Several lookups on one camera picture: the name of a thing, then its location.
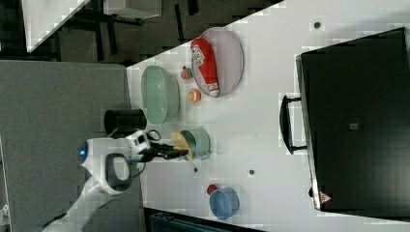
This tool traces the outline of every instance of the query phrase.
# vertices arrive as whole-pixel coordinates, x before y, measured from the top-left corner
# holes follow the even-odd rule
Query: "white plate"
[[[233,92],[244,70],[244,53],[236,35],[222,27],[213,27],[205,31],[200,38],[208,41],[214,50],[217,62],[218,85],[222,97]],[[192,72],[199,89],[210,96],[205,80],[199,68],[192,61]]]

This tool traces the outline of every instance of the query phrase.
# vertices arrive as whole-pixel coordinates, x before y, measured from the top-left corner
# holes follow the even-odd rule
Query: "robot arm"
[[[149,162],[155,157],[170,160],[187,153],[151,142],[144,130],[126,138],[88,139],[79,147],[78,159],[91,177],[70,209],[48,222],[39,232],[83,231],[92,214],[131,186],[129,162]]]

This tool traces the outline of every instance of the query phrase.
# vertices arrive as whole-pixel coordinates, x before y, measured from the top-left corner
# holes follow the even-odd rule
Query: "light green bowl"
[[[211,140],[204,129],[182,130],[180,134],[187,140],[193,159],[206,160],[210,157]]]
[[[179,89],[175,77],[159,66],[149,66],[141,78],[142,104],[150,123],[159,125],[177,116]]]

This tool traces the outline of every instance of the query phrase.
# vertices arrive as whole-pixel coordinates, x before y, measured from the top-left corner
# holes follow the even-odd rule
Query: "small bowl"
[[[211,140],[204,129],[182,130],[180,134],[187,140],[193,159],[206,160],[210,157]]]
[[[142,104],[150,123],[159,125],[177,116],[179,89],[177,80],[164,68],[149,66],[141,78]]]
[[[219,219],[228,219],[239,211],[239,198],[231,187],[214,190],[209,197],[212,213]]]

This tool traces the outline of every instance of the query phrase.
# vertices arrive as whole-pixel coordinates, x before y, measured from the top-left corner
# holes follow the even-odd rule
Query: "table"
[[[106,15],[119,15],[130,19],[161,15],[161,0],[104,0]]]
[[[90,0],[21,0],[27,51],[32,52]]]
[[[206,187],[233,187],[240,198],[238,214],[225,223],[263,231],[408,231],[409,224],[318,212],[308,196],[308,157],[291,156],[280,140],[280,101],[300,96],[295,58],[308,50],[338,44],[410,24],[410,3],[383,1],[304,2],[287,0],[227,25],[237,34],[245,54],[243,79],[235,93],[220,99],[186,100],[192,81],[179,77],[189,65],[190,44],[184,43],[127,68],[132,107],[141,107],[140,77],[148,65],[168,69],[178,78],[182,96],[178,118],[157,128],[172,131],[203,127],[211,137],[209,160],[155,160],[141,175],[144,207],[187,216],[216,219],[209,210]],[[321,22],[315,29],[313,24]],[[301,106],[290,109],[295,145],[305,145]],[[390,226],[374,225],[391,223]]]

